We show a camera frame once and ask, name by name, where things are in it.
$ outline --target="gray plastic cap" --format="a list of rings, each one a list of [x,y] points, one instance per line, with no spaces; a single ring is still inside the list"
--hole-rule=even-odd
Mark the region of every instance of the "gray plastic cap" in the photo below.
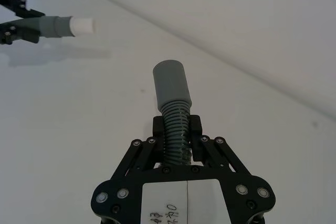
[[[159,111],[171,101],[185,101],[192,105],[183,65],[176,60],[165,60],[153,69]]]
[[[70,29],[71,17],[43,16],[40,18],[41,36],[46,38],[74,37]]]

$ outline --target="white tabletop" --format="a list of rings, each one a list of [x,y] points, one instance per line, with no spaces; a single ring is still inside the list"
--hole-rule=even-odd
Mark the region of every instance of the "white tabletop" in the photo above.
[[[224,136],[277,203],[268,223],[335,223],[335,121],[107,0],[28,0],[94,17],[96,35],[0,47],[0,223],[99,223],[95,187],[158,115],[153,67],[184,64],[211,137]],[[0,22],[14,19],[1,9]]]

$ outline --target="black screw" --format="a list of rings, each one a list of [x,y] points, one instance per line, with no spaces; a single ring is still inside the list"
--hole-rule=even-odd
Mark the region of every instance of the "black screw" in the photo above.
[[[169,169],[169,167],[165,167],[165,168],[163,168],[163,169],[162,169],[162,172],[163,172],[164,174],[168,174],[168,173],[170,173],[170,169]]]
[[[199,173],[200,169],[199,169],[197,166],[193,166],[193,167],[191,168],[191,171],[192,171],[193,173]]]
[[[224,143],[224,139],[222,139],[221,137],[218,137],[218,138],[216,138],[216,142],[218,144],[223,144]]]
[[[136,140],[133,142],[133,145],[134,146],[139,146],[141,144],[141,141],[140,140]]]
[[[97,203],[103,203],[107,200],[108,197],[109,197],[109,195],[102,191],[100,194],[98,194],[96,196],[96,202]]]
[[[246,205],[249,209],[256,209],[257,204],[253,200],[246,201]]]
[[[112,213],[117,214],[120,211],[120,206],[115,204],[112,206]]]
[[[260,224],[262,222],[262,218],[263,218],[263,215],[264,214],[259,214],[259,215],[256,215],[253,219],[252,219],[252,222],[251,223],[254,223],[254,224]]]
[[[207,142],[208,141],[208,137],[207,136],[202,136],[201,140],[202,140],[202,142]]]

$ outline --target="white cylinder tip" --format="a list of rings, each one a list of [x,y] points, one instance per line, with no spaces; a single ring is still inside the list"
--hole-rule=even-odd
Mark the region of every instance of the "white cylinder tip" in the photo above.
[[[74,18],[70,19],[71,33],[77,37],[85,34],[93,34],[96,31],[93,18]]]

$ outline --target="screw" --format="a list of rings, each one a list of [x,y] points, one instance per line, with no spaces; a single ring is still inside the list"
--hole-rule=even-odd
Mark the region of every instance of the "screw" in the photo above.
[[[216,139],[216,142],[217,142],[218,144],[223,144],[223,143],[224,143],[224,140],[223,140],[222,138],[217,138],[217,139]]]
[[[107,200],[108,197],[109,195],[107,193],[101,192],[96,196],[96,202],[103,203]]]
[[[112,207],[112,213],[117,214],[120,211],[119,205],[113,205]]]
[[[140,141],[135,141],[135,142],[133,143],[133,145],[134,145],[134,146],[139,146],[139,145],[140,145]]]
[[[162,172],[163,172],[164,174],[168,174],[168,173],[170,173],[170,169],[169,169],[169,167],[165,167],[165,168],[163,168],[163,169],[162,169]]]
[[[254,216],[254,218],[252,219],[252,222],[251,223],[254,223],[254,224],[261,224],[262,222],[262,218],[263,218],[264,214],[259,214],[259,215],[256,215]]]
[[[258,192],[259,196],[262,197],[262,198],[268,198],[269,197],[269,191],[266,188],[259,187],[257,189],[257,192]]]
[[[193,168],[191,168],[191,171],[193,173],[199,173],[200,169],[197,166],[193,166]]]
[[[238,185],[236,186],[237,193],[241,195],[246,195],[248,193],[247,187],[244,185]]]
[[[128,190],[126,188],[122,188],[117,192],[117,197],[119,199],[124,199],[128,196]]]
[[[246,205],[249,209],[256,209],[257,204],[253,200],[246,201]]]

